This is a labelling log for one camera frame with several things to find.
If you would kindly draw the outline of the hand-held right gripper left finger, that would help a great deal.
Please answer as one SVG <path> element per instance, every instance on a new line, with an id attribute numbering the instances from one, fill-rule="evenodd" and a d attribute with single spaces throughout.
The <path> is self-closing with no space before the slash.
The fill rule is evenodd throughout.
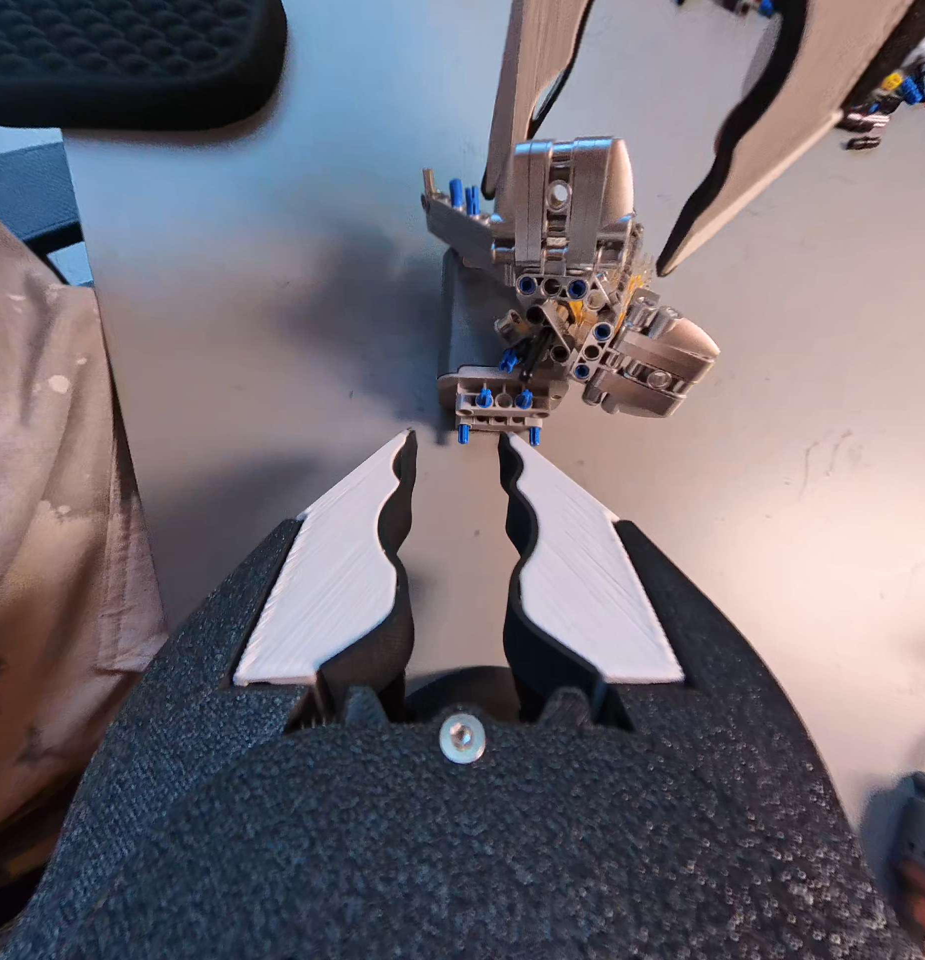
<path id="1" fill-rule="evenodd" d="M 416 434 L 402 431 L 297 516 L 296 536 L 233 673 L 236 687 L 302 685 L 397 606 L 386 507 L 414 484 Z"/>

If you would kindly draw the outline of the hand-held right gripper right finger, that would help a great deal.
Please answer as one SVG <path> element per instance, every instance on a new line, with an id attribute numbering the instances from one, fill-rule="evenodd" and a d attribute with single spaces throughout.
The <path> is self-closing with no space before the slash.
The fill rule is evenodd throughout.
<path id="1" fill-rule="evenodd" d="M 519 555 L 504 622 L 513 674 L 533 689 L 681 684 L 619 517 L 523 438 L 502 436 L 498 450 Z"/>

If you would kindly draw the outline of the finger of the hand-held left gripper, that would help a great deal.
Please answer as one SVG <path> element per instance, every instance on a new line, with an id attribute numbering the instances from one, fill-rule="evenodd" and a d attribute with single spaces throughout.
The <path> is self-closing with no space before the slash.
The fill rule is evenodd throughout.
<path id="1" fill-rule="evenodd" d="M 923 40 L 921 1 L 773 2 L 768 53 L 656 261 L 668 276 L 831 131 Z"/>
<path id="2" fill-rule="evenodd" d="M 493 198 L 513 148 L 531 140 L 575 64 L 591 1 L 513 1 L 497 85 L 482 195 Z"/>

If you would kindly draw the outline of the grey brick engine model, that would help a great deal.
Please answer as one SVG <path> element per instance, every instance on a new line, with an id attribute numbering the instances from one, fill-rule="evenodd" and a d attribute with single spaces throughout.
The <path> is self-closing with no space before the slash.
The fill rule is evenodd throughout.
<path id="1" fill-rule="evenodd" d="M 651 287 L 623 139 L 518 143 L 491 212 L 475 185 L 422 181 L 447 247 L 437 393 L 460 445 L 516 432 L 537 446 L 572 385 L 608 414 L 665 419 L 714 365 L 709 334 Z"/>

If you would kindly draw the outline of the pile of colourful brick parts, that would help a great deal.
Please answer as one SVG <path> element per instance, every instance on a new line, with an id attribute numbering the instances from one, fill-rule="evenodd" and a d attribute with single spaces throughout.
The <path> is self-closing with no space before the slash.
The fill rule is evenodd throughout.
<path id="1" fill-rule="evenodd" d="M 904 107 L 925 111 L 925 50 L 917 50 L 902 66 L 888 73 L 864 100 L 843 112 L 836 126 L 846 134 L 841 150 L 876 150 L 892 117 Z"/>

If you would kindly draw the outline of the grey printed sweatshirt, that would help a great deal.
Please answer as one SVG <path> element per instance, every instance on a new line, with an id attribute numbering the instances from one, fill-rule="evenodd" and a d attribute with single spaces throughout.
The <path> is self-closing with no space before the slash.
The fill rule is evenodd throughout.
<path id="1" fill-rule="evenodd" d="M 0 888 L 166 639 L 96 294 L 0 223 Z"/>

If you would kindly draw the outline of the black mesh chair pad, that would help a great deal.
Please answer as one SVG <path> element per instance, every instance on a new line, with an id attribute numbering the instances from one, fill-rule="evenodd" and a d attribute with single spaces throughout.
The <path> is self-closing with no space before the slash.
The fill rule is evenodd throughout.
<path id="1" fill-rule="evenodd" d="M 0 1 L 0 126 L 240 123 L 274 96 L 287 36 L 279 1 Z"/>

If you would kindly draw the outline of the dark blue chair seat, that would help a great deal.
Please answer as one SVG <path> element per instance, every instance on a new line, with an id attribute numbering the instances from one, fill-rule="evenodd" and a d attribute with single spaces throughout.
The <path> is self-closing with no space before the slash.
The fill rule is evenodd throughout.
<path id="1" fill-rule="evenodd" d="M 61 280 L 92 289 L 92 276 L 68 279 L 51 255 L 84 242 L 64 144 L 0 153 L 0 222 Z"/>

